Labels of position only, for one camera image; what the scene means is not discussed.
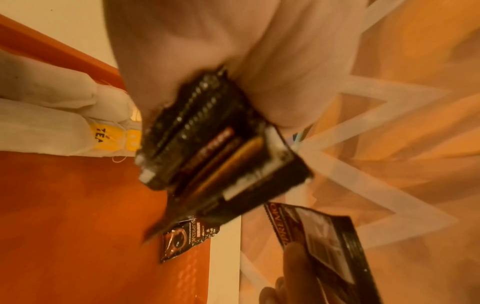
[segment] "hand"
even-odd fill
[[[325,300],[321,286],[302,245],[290,243],[283,253],[283,274],[275,283],[275,289],[264,288],[260,304],[335,304],[338,303],[329,290]]]
[[[115,58],[144,126],[182,83],[226,66],[284,133],[319,118],[350,72],[366,0],[103,0]]]

